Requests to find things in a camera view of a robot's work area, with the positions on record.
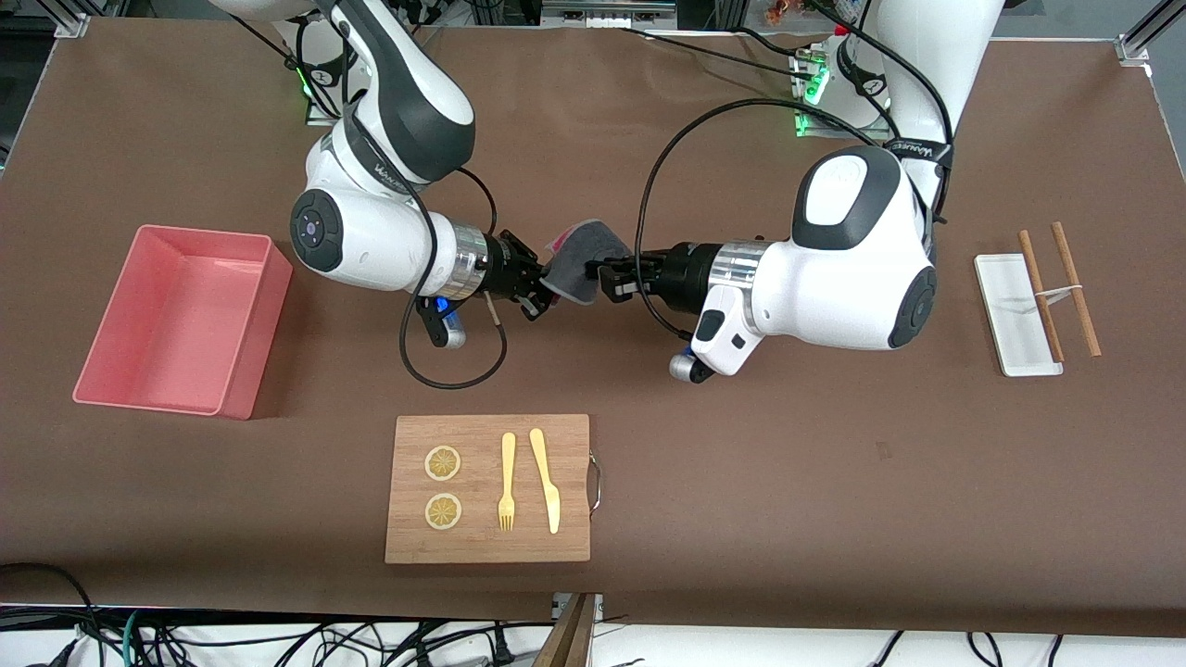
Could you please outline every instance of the wooden chopstick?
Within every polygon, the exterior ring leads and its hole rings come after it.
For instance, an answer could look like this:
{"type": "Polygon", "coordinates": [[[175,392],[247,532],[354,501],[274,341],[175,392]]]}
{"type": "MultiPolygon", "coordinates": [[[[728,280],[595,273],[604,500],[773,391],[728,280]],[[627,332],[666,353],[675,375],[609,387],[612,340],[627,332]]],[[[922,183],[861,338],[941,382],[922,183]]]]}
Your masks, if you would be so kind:
{"type": "Polygon", "coordinates": [[[1056,363],[1063,363],[1063,344],[1058,341],[1054,319],[1050,316],[1050,303],[1045,296],[1038,293],[1045,291],[1045,288],[1041,286],[1041,274],[1038,273],[1038,259],[1034,258],[1034,247],[1029,242],[1029,233],[1025,229],[1018,231],[1018,241],[1021,242],[1021,256],[1025,258],[1026,271],[1029,272],[1029,286],[1033,287],[1034,300],[1038,301],[1038,315],[1041,316],[1041,328],[1046,331],[1046,342],[1050,343],[1050,352],[1053,355],[1056,363]]]}
{"type": "MultiPolygon", "coordinates": [[[[1071,259],[1071,247],[1066,244],[1066,234],[1063,233],[1063,223],[1054,222],[1050,225],[1050,229],[1054,233],[1054,243],[1058,244],[1058,256],[1061,258],[1063,268],[1066,269],[1066,279],[1071,285],[1079,285],[1079,272],[1075,271],[1075,260],[1071,259]]],[[[1029,265],[1029,255],[1026,255],[1026,265],[1029,265]]],[[[1038,271],[1037,265],[1034,265],[1033,271],[1038,271]]],[[[1033,272],[1029,274],[1031,278],[1034,275],[1035,273],[1033,272]]],[[[1083,287],[1071,290],[1071,298],[1075,299],[1075,310],[1079,313],[1079,326],[1083,329],[1083,339],[1088,343],[1088,352],[1093,357],[1102,356],[1099,341],[1096,338],[1096,328],[1091,324],[1091,313],[1088,312],[1088,299],[1083,296],[1083,287]]]]}

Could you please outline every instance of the gray cloth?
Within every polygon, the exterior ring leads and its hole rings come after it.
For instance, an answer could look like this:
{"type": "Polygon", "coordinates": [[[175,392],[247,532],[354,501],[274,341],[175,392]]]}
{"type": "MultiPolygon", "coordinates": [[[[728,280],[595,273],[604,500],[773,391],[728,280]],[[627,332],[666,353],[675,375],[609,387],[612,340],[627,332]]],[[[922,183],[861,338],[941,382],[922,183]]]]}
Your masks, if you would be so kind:
{"type": "Polygon", "coordinates": [[[569,227],[550,248],[553,258],[548,273],[540,282],[582,306],[593,305],[598,292],[597,279],[585,275],[585,262],[631,254],[630,247],[600,220],[586,220],[569,227]]]}

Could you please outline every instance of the lemon slice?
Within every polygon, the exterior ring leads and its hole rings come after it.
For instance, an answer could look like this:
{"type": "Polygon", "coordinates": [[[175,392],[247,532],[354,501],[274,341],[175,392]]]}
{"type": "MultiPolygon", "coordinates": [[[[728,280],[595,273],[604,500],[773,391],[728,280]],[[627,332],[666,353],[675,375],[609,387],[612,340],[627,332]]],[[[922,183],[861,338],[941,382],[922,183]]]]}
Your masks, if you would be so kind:
{"type": "Polygon", "coordinates": [[[436,494],[425,506],[425,520],[438,531],[448,531],[461,519],[461,501],[453,494],[436,494]]]}
{"type": "Polygon", "coordinates": [[[461,455],[448,445],[433,447],[425,457],[425,472],[438,482],[452,479],[461,469],[461,455]]]}

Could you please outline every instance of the white floor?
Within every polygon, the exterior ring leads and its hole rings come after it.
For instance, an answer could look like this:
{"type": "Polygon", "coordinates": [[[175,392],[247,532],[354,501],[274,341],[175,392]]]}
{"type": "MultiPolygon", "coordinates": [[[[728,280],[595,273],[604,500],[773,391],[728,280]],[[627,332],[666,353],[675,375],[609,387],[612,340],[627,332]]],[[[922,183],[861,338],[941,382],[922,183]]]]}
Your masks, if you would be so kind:
{"type": "MultiPolygon", "coordinates": [[[[442,633],[482,627],[484,623],[453,623],[442,633]]],[[[342,625],[349,631],[356,625],[342,625]]],[[[236,641],[287,636],[312,625],[237,625],[186,628],[179,637],[196,641],[236,641]]],[[[388,646],[414,628],[412,623],[384,623],[380,634],[388,646]]],[[[506,630],[509,648],[515,654],[537,650],[548,634],[547,628],[506,630]]],[[[891,633],[885,630],[797,630],[758,628],[688,628],[670,625],[605,624],[597,630],[592,667],[621,667],[633,661],[639,667],[869,667],[891,633]]],[[[44,665],[74,637],[71,630],[26,630],[0,633],[0,667],[44,665]]],[[[366,630],[358,637],[374,643],[366,630]]],[[[1008,667],[1046,667],[1053,637],[1048,635],[995,635],[1001,658],[1008,667]]],[[[275,663],[291,641],[232,648],[190,648],[192,661],[200,667],[263,667],[275,663]]],[[[314,662],[317,641],[308,642],[289,663],[305,667],[314,662]]],[[[981,639],[982,652],[988,653],[981,639]]],[[[480,636],[434,652],[435,667],[477,665],[489,655],[489,644],[480,636]]],[[[369,665],[378,665],[376,652],[368,650],[369,665]]],[[[108,649],[108,665],[122,665],[122,658],[108,649]]],[[[70,666],[98,663],[94,641],[79,642],[70,666]]],[[[365,667],[363,656],[337,650],[325,667],[365,667]]],[[[886,667],[980,667],[962,633],[906,633],[886,667]]],[[[1136,637],[1070,636],[1063,641],[1056,665],[1059,667],[1181,667],[1186,665],[1186,640],[1136,637]]]]}

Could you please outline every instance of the white tray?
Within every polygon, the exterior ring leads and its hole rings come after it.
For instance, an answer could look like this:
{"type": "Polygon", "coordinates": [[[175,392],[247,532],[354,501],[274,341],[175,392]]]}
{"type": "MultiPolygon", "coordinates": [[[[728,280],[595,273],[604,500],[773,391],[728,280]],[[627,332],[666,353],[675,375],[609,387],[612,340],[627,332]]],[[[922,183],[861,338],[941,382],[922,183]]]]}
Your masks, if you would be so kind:
{"type": "Polygon", "coordinates": [[[1063,364],[1050,354],[1021,253],[977,255],[976,278],[996,342],[996,356],[1001,360],[1001,373],[1006,377],[1061,375],[1063,364]]]}

